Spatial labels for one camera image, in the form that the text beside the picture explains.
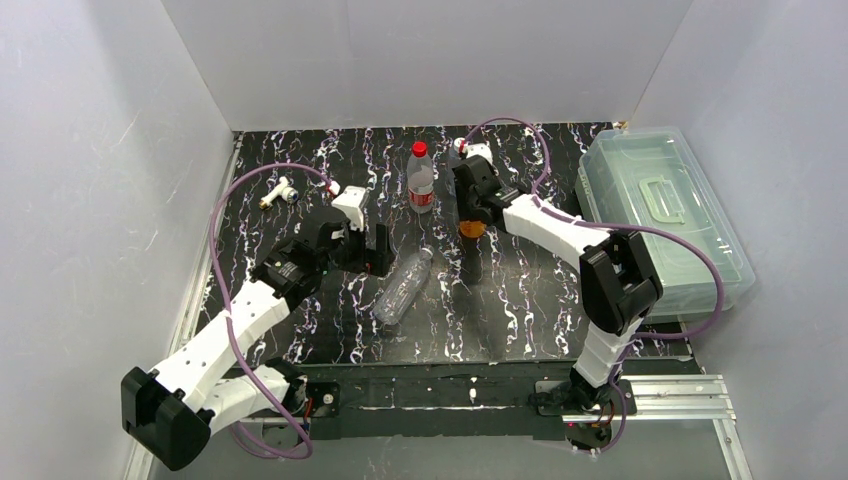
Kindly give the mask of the clear blue-tinted bottle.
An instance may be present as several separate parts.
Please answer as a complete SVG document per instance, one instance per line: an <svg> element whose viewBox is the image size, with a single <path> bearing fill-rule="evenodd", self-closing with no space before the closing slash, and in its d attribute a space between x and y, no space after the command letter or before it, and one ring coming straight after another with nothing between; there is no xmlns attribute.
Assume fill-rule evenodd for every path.
<svg viewBox="0 0 848 480"><path fill-rule="evenodd" d="M461 161L461 149L463 147L463 145L462 145L460 148L455 148L453 146L453 141L455 139L456 138L454 138L452 140L452 142L451 142L451 144L450 144L450 146L447 150L447 154L446 154L447 191L448 191L448 194L452 197L454 197L456 195L455 175L454 175L453 169L455 167L457 167L459 165L460 161Z"/></svg>

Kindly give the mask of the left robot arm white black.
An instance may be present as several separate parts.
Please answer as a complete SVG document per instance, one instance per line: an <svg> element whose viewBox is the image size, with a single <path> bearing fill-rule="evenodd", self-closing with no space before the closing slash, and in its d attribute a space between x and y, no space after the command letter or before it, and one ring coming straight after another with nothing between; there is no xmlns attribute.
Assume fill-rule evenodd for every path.
<svg viewBox="0 0 848 480"><path fill-rule="evenodd" d="M375 240L344 213L320 208L298 233L277 242L251 270L229 306L185 346L150 370L132 368L120 384L122 427L172 471L190 465L218 431L251 414L307 404L306 376L284 360L228 371L272 327L316 293L338 270L386 276L396 255L389 229Z"/></svg>

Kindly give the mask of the red bottle cap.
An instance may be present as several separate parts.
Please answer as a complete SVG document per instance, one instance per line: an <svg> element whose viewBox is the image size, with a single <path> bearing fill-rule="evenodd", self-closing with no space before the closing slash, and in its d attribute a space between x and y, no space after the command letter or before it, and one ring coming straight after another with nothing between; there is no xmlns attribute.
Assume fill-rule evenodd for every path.
<svg viewBox="0 0 848 480"><path fill-rule="evenodd" d="M428 146L425 142L416 141L412 145L412 154L416 158L424 157L428 154Z"/></svg>

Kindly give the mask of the red label water bottle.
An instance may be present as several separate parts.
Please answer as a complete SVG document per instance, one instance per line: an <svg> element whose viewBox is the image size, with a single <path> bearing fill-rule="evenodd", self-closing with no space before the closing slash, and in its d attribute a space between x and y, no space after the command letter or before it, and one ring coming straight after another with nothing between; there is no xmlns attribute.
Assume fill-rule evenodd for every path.
<svg viewBox="0 0 848 480"><path fill-rule="evenodd" d="M411 209L418 213L427 213L432 209L434 199L434 161L428 154L416 158L412 154L407 161L406 182L408 200Z"/></svg>

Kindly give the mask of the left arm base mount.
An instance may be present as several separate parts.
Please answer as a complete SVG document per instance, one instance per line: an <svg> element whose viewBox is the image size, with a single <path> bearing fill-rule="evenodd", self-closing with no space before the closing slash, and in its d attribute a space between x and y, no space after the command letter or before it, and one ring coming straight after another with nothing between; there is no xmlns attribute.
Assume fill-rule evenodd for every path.
<svg viewBox="0 0 848 480"><path fill-rule="evenodd" d="M316 419L338 416L341 386L337 382L318 381L299 383L286 393L282 405L298 421L307 435ZM282 416L275 417L261 427L262 440L277 450L293 450L305 453L305 442Z"/></svg>

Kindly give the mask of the clear plastic bottle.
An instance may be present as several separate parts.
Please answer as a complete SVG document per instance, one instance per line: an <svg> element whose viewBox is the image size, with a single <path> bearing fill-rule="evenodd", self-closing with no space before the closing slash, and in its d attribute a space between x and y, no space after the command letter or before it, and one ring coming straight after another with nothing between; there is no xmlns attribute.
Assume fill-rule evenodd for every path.
<svg viewBox="0 0 848 480"><path fill-rule="evenodd" d="M392 275L372 310L380 323L396 325L404 317L429 278L433 255L434 249L425 245L408 257Z"/></svg>

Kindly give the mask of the orange juice bottle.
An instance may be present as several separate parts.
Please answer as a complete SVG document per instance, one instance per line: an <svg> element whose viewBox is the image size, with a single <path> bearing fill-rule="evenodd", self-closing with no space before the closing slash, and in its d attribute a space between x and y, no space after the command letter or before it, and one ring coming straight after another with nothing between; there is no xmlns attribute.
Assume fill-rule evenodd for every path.
<svg viewBox="0 0 848 480"><path fill-rule="evenodd" d="M465 238L480 238L485 230L486 224L481 221L462 220L459 222L459 232Z"/></svg>

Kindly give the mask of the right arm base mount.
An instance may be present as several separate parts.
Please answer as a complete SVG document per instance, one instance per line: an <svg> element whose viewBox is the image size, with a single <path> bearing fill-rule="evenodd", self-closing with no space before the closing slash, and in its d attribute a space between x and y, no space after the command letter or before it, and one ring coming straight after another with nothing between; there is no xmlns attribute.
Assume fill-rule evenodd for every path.
<svg viewBox="0 0 848 480"><path fill-rule="evenodd" d="M538 381L528 404L540 416L561 419L571 450L593 457L620 440L623 428L614 423L637 413L632 384L620 378L597 388L582 380Z"/></svg>

